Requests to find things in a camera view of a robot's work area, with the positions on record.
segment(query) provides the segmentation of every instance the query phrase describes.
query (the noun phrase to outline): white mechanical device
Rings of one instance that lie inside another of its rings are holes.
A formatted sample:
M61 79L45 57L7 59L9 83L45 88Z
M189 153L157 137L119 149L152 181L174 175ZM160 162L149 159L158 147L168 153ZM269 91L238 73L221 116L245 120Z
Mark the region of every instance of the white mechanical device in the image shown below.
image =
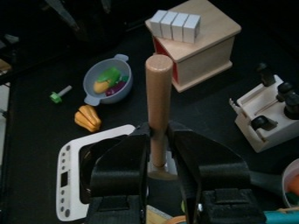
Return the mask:
M85 218L89 204L79 200L79 149L103 139L129 135L134 126L123 125L69 141L57 161L55 214L61 221Z
M229 105L237 113L234 123L256 152L299 136L299 95L293 86L272 75L260 64L262 83Z

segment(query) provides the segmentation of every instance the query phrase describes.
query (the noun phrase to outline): wooden box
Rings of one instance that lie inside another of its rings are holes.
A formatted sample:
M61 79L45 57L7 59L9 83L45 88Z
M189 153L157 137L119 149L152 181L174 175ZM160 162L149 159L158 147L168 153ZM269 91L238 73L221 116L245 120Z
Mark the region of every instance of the wooden box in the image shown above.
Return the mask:
M200 15L193 44L153 36L154 52L173 61L172 84L181 92L230 68L229 55L240 26L206 0L189 0L169 11ZM145 26L150 31L148 20Z

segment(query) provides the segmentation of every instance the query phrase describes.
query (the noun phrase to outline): orange toy food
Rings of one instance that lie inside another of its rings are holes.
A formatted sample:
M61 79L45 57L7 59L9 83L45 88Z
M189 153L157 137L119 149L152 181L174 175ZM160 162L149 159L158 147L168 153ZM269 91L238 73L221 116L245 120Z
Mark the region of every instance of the orange toy food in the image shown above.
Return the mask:
M78 107L78 111L74 114L74 123L85 128L89 132L98 130L101 121L91 106L83 105Z
M299 196L299 175L293 176L290 182L286 185L286 190Z

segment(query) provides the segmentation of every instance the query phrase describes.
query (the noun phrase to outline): white block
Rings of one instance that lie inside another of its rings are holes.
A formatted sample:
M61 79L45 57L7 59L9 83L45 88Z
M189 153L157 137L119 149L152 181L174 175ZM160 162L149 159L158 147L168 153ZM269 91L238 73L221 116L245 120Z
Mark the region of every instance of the white block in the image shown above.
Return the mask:
M149 24L150 24L150 29L152 29L152 34L161 38L162 37L162 31L161 31L161 25L160 22L164 18L164 15L166 13L166 10L158 10L154 14L153 17L149 20Z
M168 11L161 20L161 30L162 30L162 38L164 39L173 39L173 32L172 32L172 22L177 15L177 12Z
M182 25L189 14L178 13L172 21L172 40L182 42Z
M189 14L185 23L182 25L182 42L185 43L194 43L194 39L200 32L200 15Z

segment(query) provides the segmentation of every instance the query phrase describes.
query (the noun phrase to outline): wooden peg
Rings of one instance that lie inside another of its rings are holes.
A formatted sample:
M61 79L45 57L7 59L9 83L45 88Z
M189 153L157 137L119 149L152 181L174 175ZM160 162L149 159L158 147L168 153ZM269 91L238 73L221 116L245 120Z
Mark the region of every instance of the wooden peg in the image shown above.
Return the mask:
M150 156L156 167L165 164L165 129L169 119L173 61L156 54L145 61L148 124L152 130Z

